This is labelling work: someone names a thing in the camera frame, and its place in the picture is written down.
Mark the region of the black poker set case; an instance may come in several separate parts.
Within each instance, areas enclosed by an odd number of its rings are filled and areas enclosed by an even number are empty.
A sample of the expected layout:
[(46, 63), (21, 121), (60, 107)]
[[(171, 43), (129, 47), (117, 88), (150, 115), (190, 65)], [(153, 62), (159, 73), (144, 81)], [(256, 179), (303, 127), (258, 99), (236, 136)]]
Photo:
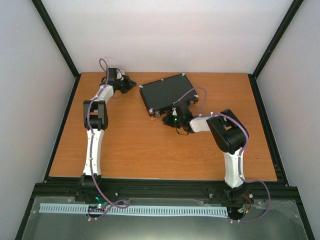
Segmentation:
[(139, 92), (147, 113), (156, 118), (171, 110), (172, 104), (181, 97), (188, 106), (199, 100), (199, 95), (185, 73), (142, 84)]

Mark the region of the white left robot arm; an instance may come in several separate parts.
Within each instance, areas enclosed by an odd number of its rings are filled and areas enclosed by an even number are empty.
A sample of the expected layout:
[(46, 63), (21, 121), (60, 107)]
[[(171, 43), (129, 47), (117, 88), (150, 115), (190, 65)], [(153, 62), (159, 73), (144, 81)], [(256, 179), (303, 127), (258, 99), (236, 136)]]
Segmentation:
[(109, 68), (102, 77), (97, 93), (83, 102), (83, 123), (87, 134), (87, 149), (80, 185), (87, 188), (86, 195), (92, 201), (106, 199), (104, 188), (99, 185), (101, 172), (101, 150), (109, 119), (107, 102), (116, 91), (126, 94), (137, 84), (123, 70)]

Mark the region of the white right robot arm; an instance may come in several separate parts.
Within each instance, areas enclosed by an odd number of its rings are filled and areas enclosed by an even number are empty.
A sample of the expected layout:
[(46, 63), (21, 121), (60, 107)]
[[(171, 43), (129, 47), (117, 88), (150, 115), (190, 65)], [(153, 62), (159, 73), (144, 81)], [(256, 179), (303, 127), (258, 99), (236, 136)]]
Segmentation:
[(228, 202), (235, 202), (244, 192), (244, 151), (249, 133), (230, 109), (194, 116), (185, 104), (178, 104), (162, 119), (163, 124), (183, 129), (187, 134), (211, 132), (213, 139), (224, 157), (226, 187), (222, 190)]

